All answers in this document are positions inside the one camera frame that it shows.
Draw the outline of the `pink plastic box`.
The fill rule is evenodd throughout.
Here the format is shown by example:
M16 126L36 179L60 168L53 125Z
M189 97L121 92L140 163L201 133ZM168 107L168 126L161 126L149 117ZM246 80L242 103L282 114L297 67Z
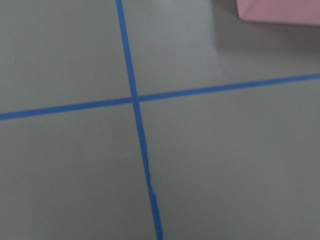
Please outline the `pink plastic box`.
M237 0L236 6L245 22L320 25L318 0Z

